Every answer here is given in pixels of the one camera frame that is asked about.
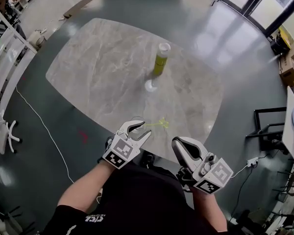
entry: forearm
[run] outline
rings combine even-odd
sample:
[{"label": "forearm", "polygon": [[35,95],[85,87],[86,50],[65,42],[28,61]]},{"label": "forearm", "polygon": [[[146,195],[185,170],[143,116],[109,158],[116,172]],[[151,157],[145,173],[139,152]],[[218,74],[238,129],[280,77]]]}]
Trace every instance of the forearm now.
[{"label": "forearm", "polygon": [[77,180],[64,192],[58,206],[71,206],[86,212],[114,169],[111,164],[102,160],[94,169]]},{"label": "forearm", "polygon": [[196,189],[193,189],[192,192],[195,211],[205,217],[218,232],[226,232],[226,219],[217,204],[215,196],[200,193]]}]

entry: bottle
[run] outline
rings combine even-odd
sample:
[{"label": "bottle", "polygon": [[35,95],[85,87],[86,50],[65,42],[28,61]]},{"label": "bottle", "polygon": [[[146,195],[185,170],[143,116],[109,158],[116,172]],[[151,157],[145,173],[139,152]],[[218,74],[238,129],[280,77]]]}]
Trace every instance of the bottle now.
[{"label": "bottle", "polygon": [[152,71],[152,74],[154,76],[160,76],[162,74],[163,69],[166,65],[170,50],[171,50],[171,46],[169,44],[167,43],[159,44],[156,60],[155,60],[155,66]]}]

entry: white plug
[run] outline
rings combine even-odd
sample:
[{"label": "white plug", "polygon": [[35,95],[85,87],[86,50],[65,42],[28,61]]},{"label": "white plug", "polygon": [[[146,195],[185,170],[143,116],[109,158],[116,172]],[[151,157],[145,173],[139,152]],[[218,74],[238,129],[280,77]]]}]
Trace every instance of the white plug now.
[{"label": "white plug", "polygon": [[252,165],[256,164],[258,159],[259,159],[259,158],[256,157],[256,158],[253,158],[253,159],[247,160],[247,167],[251,167]]}]

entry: marble tabletop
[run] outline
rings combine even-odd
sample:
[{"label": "marble tabletop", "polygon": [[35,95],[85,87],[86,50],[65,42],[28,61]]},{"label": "marble tabletop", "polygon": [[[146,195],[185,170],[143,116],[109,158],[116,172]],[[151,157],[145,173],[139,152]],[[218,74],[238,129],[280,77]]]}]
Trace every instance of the marble tabletop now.
[{"label": "marble tabletop", "polygon": [[[145,90],[157,47],[171,52],[154,92]],[[143,149],[177,162],[175,136],[205,142],[217,118],[223,87],[220,76],[179,46],[130,25],[92,19],[51,64],[47,80],[73,106],[115,133],[131,119],[143,118],[152,130]]]}]

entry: gray-green floor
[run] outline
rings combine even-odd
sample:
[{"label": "gray-green floor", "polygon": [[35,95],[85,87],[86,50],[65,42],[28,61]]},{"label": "gray-green floor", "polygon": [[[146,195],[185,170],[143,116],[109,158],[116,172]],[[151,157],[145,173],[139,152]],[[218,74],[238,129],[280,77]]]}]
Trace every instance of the gray-green floor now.
[{"label": "gray-green floor", "polygon": [[[62,151],[73,180],[96,165],[110,134],[67,102],[46,80],[45,74],[63,45],[92,18],[133,25],[189,50],[222,75],[225,87],[216,123],[205,146],[223,157],[234,172],[246,160],[262,156],[258,141],[245,140],[254,130],[253,110],[286,105],[285,88],[278,63],[263,34],[238,13],[212,0],[100,0],[92,9],[67,20],[32,60],[18,89],[39,113]],[[63,161],[39,119],[14,92],[5,113],[7,121],[18,120],[17,154],[0,155],[0,204],[6,209],[21,205],[25,225],[32,220],[42,230],[63,191],[70,185]],[[283,120],[275,116],[273,121]],[[83,134],[88,136],[83,142]],[[288,166],[289,156],[278,153],[262,159],[242,189],[236,210],[269,212],[275,204],[273,188],[285,184],[277,171]],[[176,170],[168,161],[159,164]],[[238,190],[250,171],[244,170],[217,194],[225,212],[232,212]]]}]

